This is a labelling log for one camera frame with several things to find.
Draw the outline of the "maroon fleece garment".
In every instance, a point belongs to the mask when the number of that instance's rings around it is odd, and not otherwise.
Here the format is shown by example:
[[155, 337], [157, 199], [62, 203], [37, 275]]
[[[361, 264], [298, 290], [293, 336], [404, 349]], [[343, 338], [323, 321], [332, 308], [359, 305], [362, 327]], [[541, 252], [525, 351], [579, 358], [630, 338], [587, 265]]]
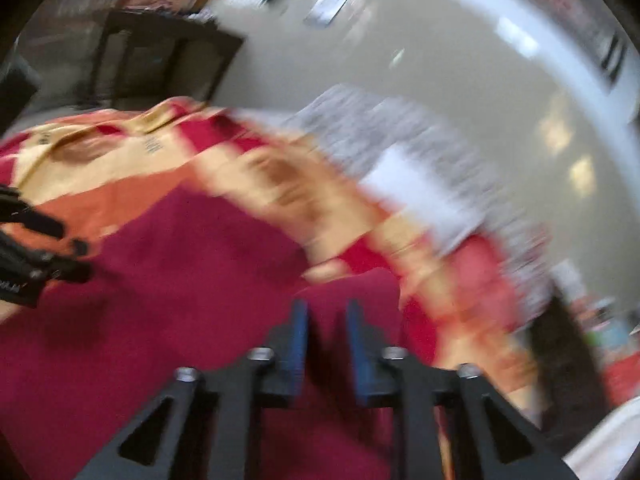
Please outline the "maroon fleece garment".
[[70, 479], [177, 367], [230, 364], [309, 306], [304, 392], [265, 414], [264, 479], [385, 479], [390, 415], [360, 408], [349, 385], [345, 308], [392, 344], [434, 360], [436, 327], [363, 242], [348, 278], [314, 285], [303, 247], [221, 197], [176, 188], [104, 240], [93, 279], [57, 284], [1, 326], [1, 430], [34, 479]]

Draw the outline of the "white upholstered floral chair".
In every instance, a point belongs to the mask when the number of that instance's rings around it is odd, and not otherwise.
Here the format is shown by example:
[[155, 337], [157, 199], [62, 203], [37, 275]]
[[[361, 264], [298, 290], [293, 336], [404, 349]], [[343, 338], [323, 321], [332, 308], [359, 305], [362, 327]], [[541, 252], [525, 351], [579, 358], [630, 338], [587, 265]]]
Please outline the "white upholstered floral chair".
[[612, 411], [564, 456], [578, 479], [616, 479], [638, 448], [639, 398]]

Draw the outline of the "floral quilt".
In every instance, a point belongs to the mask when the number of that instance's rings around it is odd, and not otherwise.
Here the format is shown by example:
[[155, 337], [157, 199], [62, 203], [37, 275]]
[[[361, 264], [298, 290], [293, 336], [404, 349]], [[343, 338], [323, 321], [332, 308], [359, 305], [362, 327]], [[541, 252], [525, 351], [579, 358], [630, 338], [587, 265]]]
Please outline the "floral quilt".
[[236, 114], [270, 127], [314, 134], [332, 162], [359, 181], [386, 148], [398, 144], [430, 166], [457, 198], [484, 214], [479, 231], [490, 235], [506, 256], [502, 268], [518, 292], [523, 321], [540, 315], [551, 299], [544, 239], [536, 226], [514, 206], [495, 168], [423, 105], [336, 84], [297, 112], [241, 108]]

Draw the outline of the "dark carved wooden headboard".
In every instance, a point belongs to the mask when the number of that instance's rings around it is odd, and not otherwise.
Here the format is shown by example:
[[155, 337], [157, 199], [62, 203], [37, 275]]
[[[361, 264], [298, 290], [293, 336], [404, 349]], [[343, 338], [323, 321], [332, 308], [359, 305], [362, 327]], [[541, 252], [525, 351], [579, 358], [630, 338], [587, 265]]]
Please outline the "dark carved wooden headboard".
[[542, 397], [540, 430], [565, 455], [612, 411], [603, 380], [558, 290], [527, 330]]

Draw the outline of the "orange red patterned blanket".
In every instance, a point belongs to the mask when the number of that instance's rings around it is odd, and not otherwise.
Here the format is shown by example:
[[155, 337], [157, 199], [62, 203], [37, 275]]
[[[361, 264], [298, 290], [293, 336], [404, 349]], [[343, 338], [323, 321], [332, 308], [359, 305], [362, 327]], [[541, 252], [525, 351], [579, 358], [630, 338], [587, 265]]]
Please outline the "orange red patterned blanket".
[[401, 302], [416, 300], [436, 327], [431, 363], [477, 363], [530, 411], [535, 365], [500, 327], [462, 304], [448, 257], [397, 209], [363, 193], [306, 136], [279, 136], [223, 110], [171, 99], [141, 114], [101, 110], [18, 134], [1, 147], [1, 180], [61, 219], [69, 237], [104, 240], [176, 188], [221, 197], [303, 247], [314, 285], [349, 277], [342, 257], [363, 242], [390, 265]]

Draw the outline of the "red heart cushion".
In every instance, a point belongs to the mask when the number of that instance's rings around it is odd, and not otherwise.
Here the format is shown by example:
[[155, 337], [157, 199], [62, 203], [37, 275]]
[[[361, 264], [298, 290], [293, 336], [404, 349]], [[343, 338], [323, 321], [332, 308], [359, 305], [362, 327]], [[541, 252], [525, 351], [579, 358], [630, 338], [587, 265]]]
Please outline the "red heart cushion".
[[482, 318], [505, 332], [520, 326], [515, 285], [503, 270], [500, 248], [486, 236], [472, 234], [449, 256], [459, 298], [473, 318]]

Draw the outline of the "white pillow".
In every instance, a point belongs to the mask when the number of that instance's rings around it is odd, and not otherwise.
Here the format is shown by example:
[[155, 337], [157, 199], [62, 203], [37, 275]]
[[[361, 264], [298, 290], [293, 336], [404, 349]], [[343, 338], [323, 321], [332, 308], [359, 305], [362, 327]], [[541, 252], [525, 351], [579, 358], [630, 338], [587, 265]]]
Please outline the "white pillow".
[[457, 198], [430, 166], [398, 144], [386, 148], [360, 184], [427, 228], [439, 255], [453, 252], [485, 222], [484, 214]]

